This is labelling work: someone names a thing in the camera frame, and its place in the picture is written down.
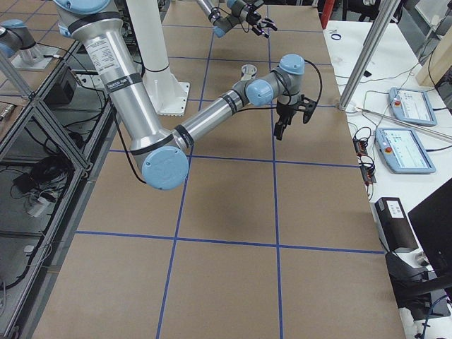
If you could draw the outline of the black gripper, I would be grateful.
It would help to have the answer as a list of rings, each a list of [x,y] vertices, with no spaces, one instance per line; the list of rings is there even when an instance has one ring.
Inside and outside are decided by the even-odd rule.
[[[244,19],[257,36],[269,38],[270,34],[268,29],[270,28],[271,30],[277,31],[278,28],[270,18],[265,17],[262,19],[261,14],[257,10],[258,8],[255,6],[245,6],[243,8]]]
[[[276,138],[283,139],[285,129],[291,125],[292,118],[297,113],[300,106],[300,99],[289,100],[284,103],[280,98],[277,99],[276,112],[279,116],[277,123],[274,126],[273,135]]]

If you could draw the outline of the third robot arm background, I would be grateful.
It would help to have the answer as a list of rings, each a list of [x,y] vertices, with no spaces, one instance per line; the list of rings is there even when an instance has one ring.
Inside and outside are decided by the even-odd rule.
[[[22,71],[42,71],[51,60],[59,59],[58,47],[40,46],[22,20],[1,22],[1,55],[12,58],[13,66]]]

